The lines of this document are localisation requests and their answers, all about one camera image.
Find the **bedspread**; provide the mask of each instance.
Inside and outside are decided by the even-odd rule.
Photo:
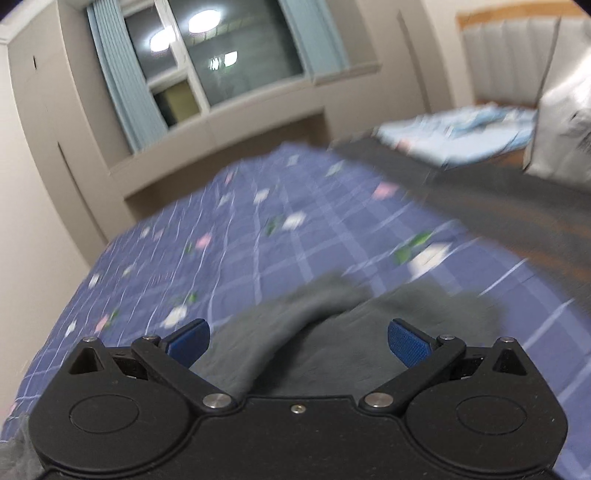
[[[526,260],[469,236],[370,168],[292,144],[224,169],[109,244],[35,356],[2,438],[80,338],[129,345],[198,317],[215,334],[245,308],[334,270],[374,295],[427,275],[451,294],[494,298],[504,310],[502,334],[522,343],[569,417],[558,470],[588,478],[589,319]]]

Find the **light blue blanket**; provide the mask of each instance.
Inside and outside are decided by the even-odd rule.
[[[524,148],[537,111],[494,103],[420,115],[378,128],[376,137],[432,165],[453,168]]]

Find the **gray towel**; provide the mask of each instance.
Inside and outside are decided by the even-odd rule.
[[[328,275],[238,315],[191,370],[238,399],[247,393],[358,399],[405,370],[388,347],[393,318],[468,345],[492,345],[499,336],[496,308],[475,293],[451,297],[435,282],[418,280],[368,300],[364,289]]]

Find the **glass pane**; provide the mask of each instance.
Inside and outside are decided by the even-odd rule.
[[[277,0],[168,0],[207,100],[303,73]]]
[[[127,31],[147,80],[176,67],[170,41],[174,39],[171,27],[162,26],[155,6],[140,10],[125,19]]]
[[[169,127],[199,114],[199,106],[187,80],[156,93],[154,99]]]

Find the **wooden headboard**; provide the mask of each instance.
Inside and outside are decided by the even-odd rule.
[[[460,30],[491,22],[523,20],[530,17],[579,17],[587,13],[572,1],[530,2],[514,5],[501,5],[456,16]]]
[[[589,18],[568,0],[459,13],[456,19],[477,102],[535,106],[564,17]]]

